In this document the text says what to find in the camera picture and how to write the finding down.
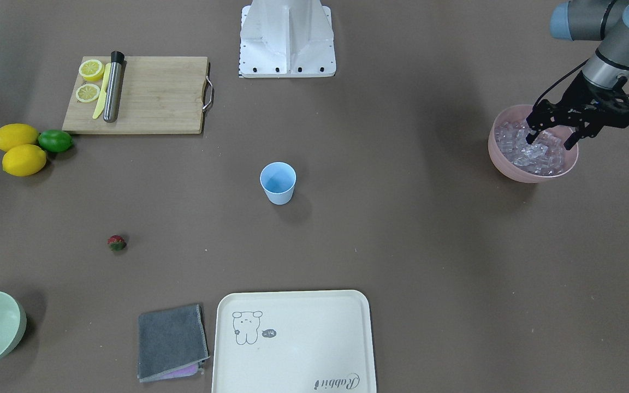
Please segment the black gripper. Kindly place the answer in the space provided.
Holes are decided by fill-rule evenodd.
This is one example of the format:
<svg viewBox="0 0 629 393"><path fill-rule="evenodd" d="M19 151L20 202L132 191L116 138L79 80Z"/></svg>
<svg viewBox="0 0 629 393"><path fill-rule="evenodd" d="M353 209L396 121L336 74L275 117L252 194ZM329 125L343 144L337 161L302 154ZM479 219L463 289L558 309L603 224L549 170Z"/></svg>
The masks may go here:
<svg viewBox="0 0 629 393"><path fill-rule="evenodd" d="M626 128L629 126L629 94L622 87L627 78L616 78L616 85L604 88L588 80L580 70L553 104L541 98L527 116L526 142L534 144L541 131L556 127L574 128L563 146L573 149L579 141L591 138L597 127Z"/></svg>

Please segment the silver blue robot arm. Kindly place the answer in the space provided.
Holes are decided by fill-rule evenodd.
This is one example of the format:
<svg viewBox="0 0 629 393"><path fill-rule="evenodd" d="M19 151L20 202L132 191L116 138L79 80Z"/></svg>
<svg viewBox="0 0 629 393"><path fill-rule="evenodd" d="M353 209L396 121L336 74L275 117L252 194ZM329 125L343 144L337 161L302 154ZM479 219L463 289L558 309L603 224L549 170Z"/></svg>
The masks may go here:
<svg viewBox="0 0 629 393"><path fill-rule="evenodd" d="M539 97L527 116L532 144L541 132L556 126L573 129L564 142L572 149L579 140L594 138L604 127L629 126L629 1L569 1L560 3L550 19L552 37L598 41L596 52L572 70L574 80L561 100Z"/></svg>

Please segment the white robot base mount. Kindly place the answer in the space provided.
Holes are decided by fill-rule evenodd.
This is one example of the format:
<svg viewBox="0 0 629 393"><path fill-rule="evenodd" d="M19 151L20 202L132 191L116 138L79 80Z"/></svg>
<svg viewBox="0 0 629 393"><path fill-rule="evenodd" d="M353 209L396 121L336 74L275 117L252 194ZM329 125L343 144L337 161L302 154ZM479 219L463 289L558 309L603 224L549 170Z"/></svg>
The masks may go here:
<svg viewBox="0 0 629 393"><path fill-rule="evenodd" d="M332 12L320 1L253 1L240 15L239 77L335 75Z"/></svg>

